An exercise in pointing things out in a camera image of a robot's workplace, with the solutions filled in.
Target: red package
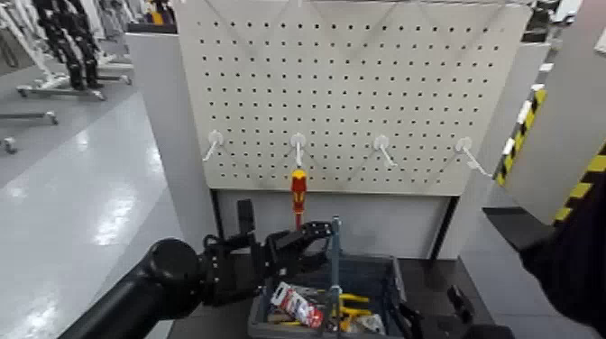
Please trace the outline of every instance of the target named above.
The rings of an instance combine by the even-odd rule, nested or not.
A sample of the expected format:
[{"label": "red package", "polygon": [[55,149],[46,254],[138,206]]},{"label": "red package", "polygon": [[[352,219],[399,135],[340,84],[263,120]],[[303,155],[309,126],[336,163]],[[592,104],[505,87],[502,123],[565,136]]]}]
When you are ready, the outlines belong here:
[{"label": "red package", "polygon": [[318,328],[322,325],[324,315],[313,304],[301,297],[289,284],[281,282],[276,291],[271,296],[271,303],[295,319],[301,324],[311,328]]}]

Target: screwdriver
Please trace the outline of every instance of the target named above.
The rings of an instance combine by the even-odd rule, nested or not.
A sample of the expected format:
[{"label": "screwdriver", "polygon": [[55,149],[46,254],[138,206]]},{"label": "screwdriver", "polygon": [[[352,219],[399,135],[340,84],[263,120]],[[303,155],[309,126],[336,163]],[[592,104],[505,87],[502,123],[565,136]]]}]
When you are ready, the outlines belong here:
[{"label": "screwdriver", "polygon": [[308,190],[306,183],[307,173],[303,169],[292,171],[292,210],[295,212],[295,225],[297,229],[303,224],[302,216],[305,211],[305,192]]}]

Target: gray floor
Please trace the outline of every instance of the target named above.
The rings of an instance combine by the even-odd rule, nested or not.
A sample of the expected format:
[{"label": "gray floor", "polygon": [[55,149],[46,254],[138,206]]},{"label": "gray floor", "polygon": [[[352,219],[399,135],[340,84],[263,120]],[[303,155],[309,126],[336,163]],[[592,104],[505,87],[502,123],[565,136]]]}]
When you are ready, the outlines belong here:
[{"label": "gray floor", "polygon": [[[109,84],[105,102],[20,98],[14,86],[38,75],[23,69],[0,81],[3,111],[54,110],[60,119],[0,120],[0,135],[19,148],[0,153],[2,338],[56,337],[149,239],[180,235],[136,88]],[[157,337],[169,327],[160,325]]]},{"label": "gray floor", "polygon": [[595,339],[590,328],[561,316],[518,255],[483,217],[461,259],[494,321],[509,326],[518,339]]}]

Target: white panel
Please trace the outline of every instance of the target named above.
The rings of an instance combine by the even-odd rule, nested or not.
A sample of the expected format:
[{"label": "white panel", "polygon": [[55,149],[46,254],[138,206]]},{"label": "white panel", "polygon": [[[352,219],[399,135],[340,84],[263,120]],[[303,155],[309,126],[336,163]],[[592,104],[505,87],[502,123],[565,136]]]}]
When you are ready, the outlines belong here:
[{"label": "white panel", "polygon": [[601,37],[595,44],[595,50],[602,54],[606,54],[606,29],[601,33]]},{"label": "white panel", "polygon": [[564,20],[568,14],[576,14],[582,3],[583,0],[562,0],[559,7],[557,7],[554,20],[559,22]]},{"label": "white panel", "polygon": [[508,193],[543,224],[552,224],[606,139],[606,59],[594,50],[606,26],[606,2],[584,0],[562,33],[546,79],[546,101],[505,181]]},{"label": "white panel", "polygon": [[[179,35],[211,188],[460,195],[529,16],[522,5],[196,1]],[[372,142],[390,138],[386,169]]]}]

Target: wall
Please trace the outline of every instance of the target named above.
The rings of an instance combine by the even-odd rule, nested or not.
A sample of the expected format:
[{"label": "wall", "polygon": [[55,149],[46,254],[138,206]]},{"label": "wall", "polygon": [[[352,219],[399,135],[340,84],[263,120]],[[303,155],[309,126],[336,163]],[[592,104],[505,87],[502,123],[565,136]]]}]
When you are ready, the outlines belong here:
[{"label": "wall", "polygon": [[[221,215],[227,234],[237,230],[236,201],[251,198],[257,236],[294,228],[292,195],[279,192],[222,191]],[[444,215],[444,197],[309,193],[305,219],[343,220],[341,245],[347,252],[425,258]]]},{"label": "wall", "polygon": [[606,56],[593,48],[606,27],[606,2],[585,0],[545,86],[547,97],[517,154],[505,188],[551,224],[606,138]]},{"label": "wall", "polygon": [[129,33],[126,41],[181,229],[189,244],[201,251],[202,239],[216,232],[216,224],[189,105],[179,38]]},{"label": "wall", "polygon": [[[489,172],[497,168],[505,141],[513,131],[519,109],[528,97],[530,87],[537,78],[538,68],[548,51],[549,46],[543,43],[522,44],[518,49],[487,136],[482,145],[473,146],[480,147],[478,161]],[[497,185],[491,179],[477,171],[472,174],[451,223],[451,229],[456,231],[450,232],[446,237],[442,256],[452,258],[459,254],[469,234],[474,232],[479,219],[482,219],[482,202],[486,201],[489,188],[494,187]],[[507,200],[502,195],[493,198]]]}]

